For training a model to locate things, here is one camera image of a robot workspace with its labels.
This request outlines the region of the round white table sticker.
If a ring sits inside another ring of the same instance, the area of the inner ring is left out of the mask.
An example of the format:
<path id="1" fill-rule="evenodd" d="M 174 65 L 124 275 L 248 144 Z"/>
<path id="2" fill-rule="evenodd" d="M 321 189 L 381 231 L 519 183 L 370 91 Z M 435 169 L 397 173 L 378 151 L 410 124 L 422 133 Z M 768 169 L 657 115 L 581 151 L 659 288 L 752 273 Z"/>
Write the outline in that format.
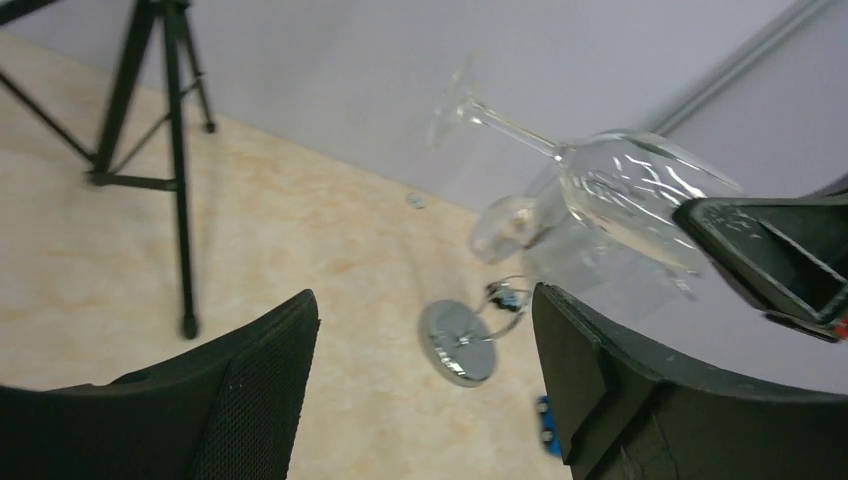
<path id="1" fill-rule="evenodd" d="M 427 199 L 417 192 L 410 192 L 406 195 L 406 203 L 416 210 L 427 207 Z"/>

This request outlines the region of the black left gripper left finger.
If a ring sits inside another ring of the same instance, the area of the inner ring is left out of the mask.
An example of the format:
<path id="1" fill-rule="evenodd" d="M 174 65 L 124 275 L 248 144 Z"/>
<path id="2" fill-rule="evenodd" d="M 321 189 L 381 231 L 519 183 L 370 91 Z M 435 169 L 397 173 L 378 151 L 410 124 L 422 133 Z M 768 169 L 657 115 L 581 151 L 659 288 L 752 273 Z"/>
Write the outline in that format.
<path id="1" fill-rule="evenodd" d="M 5 479 L 283 479 L 320 319 L 304 290 L 105 385 L 1 390 Z"/>

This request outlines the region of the blue orange toy truck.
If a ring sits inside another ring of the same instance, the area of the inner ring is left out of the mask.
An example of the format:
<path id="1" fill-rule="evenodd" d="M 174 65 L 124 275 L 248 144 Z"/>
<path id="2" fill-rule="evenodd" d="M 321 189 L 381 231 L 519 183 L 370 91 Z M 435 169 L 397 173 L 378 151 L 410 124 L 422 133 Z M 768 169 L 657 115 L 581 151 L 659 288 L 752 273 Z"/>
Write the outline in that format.
<path id="1" fill-rule="evenodd" d="M 556 431 L 556 426 L 552 411 L 550 410 L 550 402 L 547 395 L 542 395 L 537 398 L 535 403 L 535 409 L 540 421 L 540 441 L 544 449 L 550 455 L 562 458 L 559 435 Z"/>

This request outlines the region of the plain clear wine glass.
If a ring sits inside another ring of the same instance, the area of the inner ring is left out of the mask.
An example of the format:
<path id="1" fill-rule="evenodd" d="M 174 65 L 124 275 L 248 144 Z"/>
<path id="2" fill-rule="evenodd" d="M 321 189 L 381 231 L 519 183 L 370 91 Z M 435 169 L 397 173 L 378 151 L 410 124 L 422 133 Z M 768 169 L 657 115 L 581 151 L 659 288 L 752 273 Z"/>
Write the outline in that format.
<path id="1" fill-rule="evenodd" d="M 495 265 L 540 241 L 562 219 L 560 197 L 506 196 L 489 205 L 468 235 L 467 245 L 483 263 Z"/>

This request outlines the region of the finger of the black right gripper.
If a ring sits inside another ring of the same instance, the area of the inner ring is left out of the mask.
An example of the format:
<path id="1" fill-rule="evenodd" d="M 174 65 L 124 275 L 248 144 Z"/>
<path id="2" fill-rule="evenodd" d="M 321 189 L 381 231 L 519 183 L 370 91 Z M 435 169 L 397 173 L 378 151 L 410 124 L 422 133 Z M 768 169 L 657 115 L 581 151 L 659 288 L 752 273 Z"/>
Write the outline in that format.
<path id="1" fill-rule="evenodd" d="M 672 220 L 766 319 L 829 343 L 846 340 L 845 190 L 690 199 Z"/>

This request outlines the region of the black music stand tripod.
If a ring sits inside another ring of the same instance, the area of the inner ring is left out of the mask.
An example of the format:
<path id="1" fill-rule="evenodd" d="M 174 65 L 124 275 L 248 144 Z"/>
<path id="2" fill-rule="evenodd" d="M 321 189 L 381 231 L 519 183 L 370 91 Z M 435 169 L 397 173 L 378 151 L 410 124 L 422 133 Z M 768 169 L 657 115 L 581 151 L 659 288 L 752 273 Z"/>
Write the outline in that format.
<path id="1" fill-rule="evenodd" d="M 28 109 L 48 129 L 78 156 L 89 164 L 86 174 L 89 184 L 96 187 L 122 186 L 171 193 L 175 197 L 176 238 L 181 282 L 182 317 L 179 325 L 184 338 L 198 337 L 200 321 L 196 314 L 193 285 L 191 218 L 188 192 L 187 146 L 183 102 L 195 94 L 203 116 L 202 127 L 208 134 L 217 130 L 210 105 L 205 73 L 202 70 L 192 33 L 190 2 L 183 0 L 138 0 L 134 3 L 125 30 L 117 72 L 111 86 L 107 107 L 94 149 L 87 149 L 69 130 L 45 110 L 25 89 L 7 73 L 1 75 L 2 87 Z M 163 75 L 166 87 L 165 113 L 126 153 L 114 160 L 118 143 L 134 97 L 154 28 L 162 30 Z M 170 158 L 173 174 L 169 178 L 133 176 L 124 169 L 153 136 L 166 127 L 170 139 Z"/>

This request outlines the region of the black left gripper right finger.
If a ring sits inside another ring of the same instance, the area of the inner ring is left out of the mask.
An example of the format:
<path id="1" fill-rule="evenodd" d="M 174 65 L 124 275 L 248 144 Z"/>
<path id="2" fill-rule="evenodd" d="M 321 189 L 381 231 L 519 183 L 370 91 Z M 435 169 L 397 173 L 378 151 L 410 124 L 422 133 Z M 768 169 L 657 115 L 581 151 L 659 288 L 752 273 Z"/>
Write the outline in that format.
<path id="1" fill-rule="evenodd" d="M 576 479 L 843 479 L 847 399 L 738 374 L 538 284 L 532 323 Z"/>

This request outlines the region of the chrome wine glass rack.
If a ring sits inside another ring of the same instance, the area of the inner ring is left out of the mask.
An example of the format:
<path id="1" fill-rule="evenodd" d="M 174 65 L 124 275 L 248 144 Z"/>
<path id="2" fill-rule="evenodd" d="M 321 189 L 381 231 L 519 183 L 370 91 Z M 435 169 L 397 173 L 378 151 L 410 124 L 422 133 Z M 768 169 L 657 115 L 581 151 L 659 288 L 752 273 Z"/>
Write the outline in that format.
<path id="1" fill-rule="evenodd" d="M 418 319 L 425 357 L 454 385 L 484 384 L 497 366 L 495 342 L 520 324 L 531 300 L 528 278 L 516 274 L 486 284 L 475 308 L 454 299 L 429 303 Z"/>

